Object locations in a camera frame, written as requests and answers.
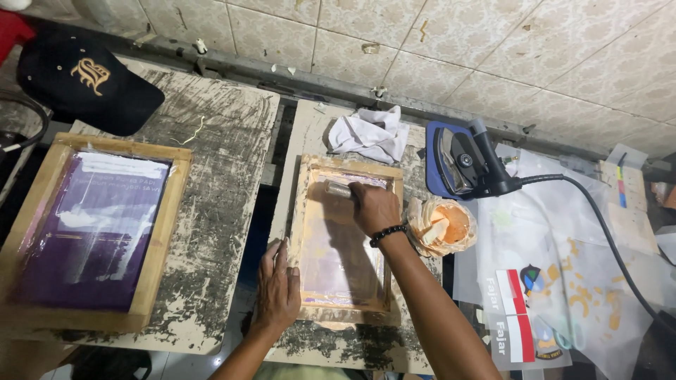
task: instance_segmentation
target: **wooden frame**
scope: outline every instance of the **wooden frame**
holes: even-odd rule
[[[399,197],[400,209],[403,210],[404,176],[401,169],[366,164],[364,162],[345,161],[338,158],[303,154],[300,160],[298,186],[295,196],[295,207],[293,210],[293,222],[291,224],[291,234],[289,238],[288,260],[289,265],[291,266],[299,266],[301,259],[300,254],[304,238],[306,206],[308,202],[308,189],[311,182],[311,171],[323,168],[347,174],[366,175],[372,178],[386,180],[388,183],[391,183],[391,186],[388,185],[388,190],[394,192]],[[303,302],[298,319],[313,320],[315,322],[398,326],[401,324],[400,306],[398,304],[402,302],[403,297],[394,277],[391,276],[389,272],[387,263],[385,263],[385,283],[389,284],[389,289],[384,289],[386,305],[389,308],[389,311],[377,312],[358,310],[355,308],[320,307]]]
[[[26,239],[39,233],[72,160],[82,148],[106,153],[126,153],[172,160],[170,175],[141,265],[136,291],[128,313],[45,308],[10,304],[7,298],[22,272]],[[149,320],[164,271],[164,262],[176,226],[176,216],[187,184],[192,153],[189,149],[164,147],[72,133],[57,133],[33,181],[23,206],[0,251],[0,325],[10,327],[140,332]]]

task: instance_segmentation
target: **iron power cord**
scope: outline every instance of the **iron power cord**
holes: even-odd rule
[[[575,187],[577,187],[580,191],[582,191],[582,194],[584,194],[584,196],[587,198],[587,201],[591,205],[592,210],[594,210],[594,214],[596,215],[598,222],[601,224],[603,233],[605,234],[606,239],[608,240],[610,250],[612,251],[613,256],[615,256],[617,265],[619,265],[622,274],[625,276],[625,280],[627,280],[627,284],[629,284],[629,287],[631,288],[631,291],[638,299],[638,302],[641,303],[641,305],[646,309],[648,314],[650,314],[650,316],[655,320],[655,322],[657,322],[658,325],[660,325],[666,331],[676,336],[676,330],[674,330],[671,326],[669,326],[665,322],[665,320],[662,319],[662,317],[660,317],[657,314],[657,312],[655,312],[655,310],[652,309],[648,301],[646,301],[646,299],[643,298],[643,295],[641,294],[641,292],[636,287],[636,284],[631,279],[631,275],[629,275],[629,271],[627,270],[625,263],[622,261],[622,257],[620,257],[620,252],[617,250],[617,247],[615,246],[615,241],[612,239],[612,236],[610,235],[610,230],[608,230],[606,221],[603,219],[603,215],[601,215],[601,211],[598,209],[598,206],[596,205],[596,202],[592,198],[592,195],[589,194],[589,191],[587,191],[587,189],[585,189],[585,187],[581,183],[563,174],[545,174],[540,176],[528,176],[525,178],[521,178],[520,180],[521,185],[528,185],[529,183],[544,182],[544,181],[568,181],[573,185],[575,185]]]
[[[12,91],[0,89],[0,100],[13,101],[14,103],[25,105],[26,107],[32,109],[36,114],[38,114],[43,123],[42,129],[34,136],[31,136],[30,138],[21,143],[13,144],[8,147],[2,147],[3,152],[7,153],[16,149],[23,149],[25,147],[31,146],[32,144],[38,142],[45,134],[45,132],[47,132],[47,126],[49,126],[49,117],[47,116],[47,113],[42,109],[42,107],[38,103],[35,103],[33,99],[21,93],[15,93]]]

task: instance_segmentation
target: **black bead bracelet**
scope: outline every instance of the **black bead bracelet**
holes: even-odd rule
[[[369,242],[371,248],[376,247],[376,243],[378,243],[378,240],[388,236],[391,233],[399,232],[399,231],[406,232],[406,226],[404,226],[403,224],[400,224],[398,226],[387,227],[386,229],[384,229],[380,232],[374,233],[371,241]]]

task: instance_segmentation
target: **ceramic tile wall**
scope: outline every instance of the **ceramic tile wall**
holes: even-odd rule
[[[33,12],[63,18],[71,2],[35,0]],[[676,151],[676,0],[101,2],[92,13],[108,28],[150,23],[166,37],[580,142]]]

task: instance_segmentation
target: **wooden table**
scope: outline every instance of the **wooden table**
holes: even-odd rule
[[[297,171],[303,153],[327,156],[325,135],[340,116],[354,110],[327,106],[321,112],[318,103],[298,101],[289,150],[284,164],[282,183],[272,220],[270,240],[284,237],[290,231],[295,202]],[[435,197],[425,186],[425,161],[418,151],[425,147],[425,129],[412,125],[402,161],[392,166],[404,171],[404,208],[412,196],[419,199]],[[382,164],[356,153],[337,157]],[[441,259],[421,258],[435,278],[441,282]],[[297,320],[289,327],[266,357],[276,362],[290,362],[353,369],[383,369],[400,373],[432,374],[404,302],[400,305],[400,327],[369,325],[346,326],[342,331],[326,329],[308,320]]]
[[[129,62],[166,100],[131,141],[192,149],[193,164],[148,328],[140,334],[2,331],[15,339],[142,350],[220,350],[279,96],[222,80]],[[107,136],[76,122],[71,132]]]

